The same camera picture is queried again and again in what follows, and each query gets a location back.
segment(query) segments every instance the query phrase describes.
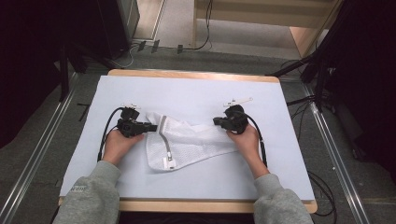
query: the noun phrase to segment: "white bag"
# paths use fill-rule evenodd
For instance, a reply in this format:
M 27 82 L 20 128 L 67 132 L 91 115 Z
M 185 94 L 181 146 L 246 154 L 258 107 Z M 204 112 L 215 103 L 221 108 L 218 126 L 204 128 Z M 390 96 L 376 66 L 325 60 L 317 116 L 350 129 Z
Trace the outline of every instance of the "white bag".
M 186 165 L 237 150 L 225 130 L 216 125 L 194 125 L 165 115 L 147 113 L 158 125 L 148 133 L 148 165 L 154 170 L 173 171 Z

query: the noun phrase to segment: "gray sleeve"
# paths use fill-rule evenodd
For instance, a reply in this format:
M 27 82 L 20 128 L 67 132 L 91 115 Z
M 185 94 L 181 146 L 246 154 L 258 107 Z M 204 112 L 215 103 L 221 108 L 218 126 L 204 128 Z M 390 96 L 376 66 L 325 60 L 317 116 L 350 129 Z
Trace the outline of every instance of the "gray sleeve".
M 313 223 L 305 206 L 291 189 L 283 189 L 276 175 L 257 178 L 259 199 L 254 203 L 254 220 L 262 223 Z
M 64 197 L 53 223 L 116 223 L 120 195 L 115 188 L 120 170 L 99 161 L 90 176 L 81 177 Z

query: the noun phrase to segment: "person's left hand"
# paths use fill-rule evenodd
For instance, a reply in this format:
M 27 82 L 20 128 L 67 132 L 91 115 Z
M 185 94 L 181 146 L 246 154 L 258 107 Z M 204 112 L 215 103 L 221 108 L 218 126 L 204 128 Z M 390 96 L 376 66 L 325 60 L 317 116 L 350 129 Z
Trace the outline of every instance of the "person's left hand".
M 124 155 L 132 148 L 132 146 L 144 138 L 143 134 L 126 138 L 119 130 L 111 131 L 106 139 L 105 154 L 102 161 L 108 161 L 114 165 L 118 165 Z

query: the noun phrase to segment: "aluminum rail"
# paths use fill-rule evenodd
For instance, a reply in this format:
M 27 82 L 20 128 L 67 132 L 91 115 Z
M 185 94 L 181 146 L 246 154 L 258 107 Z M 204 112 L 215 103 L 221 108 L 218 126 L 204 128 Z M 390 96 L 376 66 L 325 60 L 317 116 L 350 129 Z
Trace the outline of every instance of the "aluminum rail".
M 12 218 L 14 218 L 25 193 L 28 190 L 33 177 L 35 176 L 35 172 L 37 171 L 46 154 L 46 151 L 50 145 L 50 141 L 58 129 L 67 107 L 69 107 L 70 101 L 73 98 L 75 92 L 76 84 L 78 83 L 78 78 L 79 75 L 77 73 L 74 73 L 70 78 L 70 92 L 64 101 L 57 105 L 55 112 L 53 113 L 45 131 L 35 146 L 35 150 L 33 151 L 29 161 L 26 163 L 20 177 L 13 186 L 11 192 L 8 194 L 6 203 L 0 213 L 0 223 L 11 223 Z
M 307 84 L 304 84 L 305 95 L 314 95 L 312 89 Z M 311 110 L 319 127 L 320 133 L 323 137 L 326 148 L 329 151 L 329 156 L 332 159 L 332 164 L 334 165 L 335 172 L 340 180 L 341 187 L 344 190 L 346 199 L 349 203 L 352 214 L 356 220 L 356 223 L 369 224 L 370 220 L 364 210 L 363 203 L 361 202 L 361 197 L 356 191 L 355 185 L 349 176 L 347 168 L 341 158 L 336 144 L 332 138 L 329 127 L 327 126 L 326 120 L 323 115 L 318 111 L 315 104 L 311 104 Z

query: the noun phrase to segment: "floor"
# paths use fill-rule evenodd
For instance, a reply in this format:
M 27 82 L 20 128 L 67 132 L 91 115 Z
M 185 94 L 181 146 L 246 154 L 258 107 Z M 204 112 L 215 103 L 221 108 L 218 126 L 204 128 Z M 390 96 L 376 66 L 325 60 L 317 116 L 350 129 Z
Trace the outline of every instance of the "floor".
M 158 26 L 156 40 L 161 47 L 174 48 L 179 44 L 191 46 L 191 24 L 185 11 L 192 1 L 166 1 L 162 19 Z M 239 74 L 269 74 L 277 71 L 288 60 L 298 60 L 300 56 L 292 41 L 287 27 L 240 22 L 212 21 L 210 23 L 210 44 L 201 51 L 183 52 L 177 55 L 175 49 L 158 49 L 151 53 L 150 47 L 133 51 L 134 63 L 128 69 L 171 69 L 186 71 L 212 71 Z M 205 22 L 198 22 L 197 46 L 206 39 Z M 127 64 L 131 61 L 128 54 L 117 60 Z M 96 83 L 106 69 L 100 64 L 89 61 L 87 74 L 79 75 L 76 92 L 70 106 L 59 123 L 58 131 L 50 139 L 47 153 L 37 167 L 32 184 L 23 192 L 19 208 L 10 223 L 49 223 L 56 209 L 62 178 L 67 168 L 79 135 L 84 125 L 84 104 L 89 104 L 95 93 Z M 298 81 L 295 70 L 281 78 L 286 101 L 305 96 L 304 87 Z M 33 114 L 17 138 L 0 149 L 0 204 L 5 204 L 14 183 L 23 171 L 41 134 L 45 131 L 57 103 L 60 90 L 55 90 L 46 102 Z M 292 115 L 298 105 L 290 107 Z M 301 133 L 300 147 L 307 170 L 321 176 L 332 189 L 335 197 L 337 223 L 368 223 L 356 220 L 350 208 L 339 175 L 326 148 L 314 113 L 307 110 L 293 120 L 296 134 Z M 346 138 L 342 125 L 331 110 L 323 111 L 332 137 L 350 173 L 354 186 L 361 197 L 365 213 L 371 223 L 396 223 L 396 187 L 389 174 L 374 162 L 359 162 L 353 157 L 351 145 Z M 329 200 L 323 191 L 314 186 L 319 212 L 329 211 Z M 333 216 L 312 216 L 316 223 L 333 223 Z

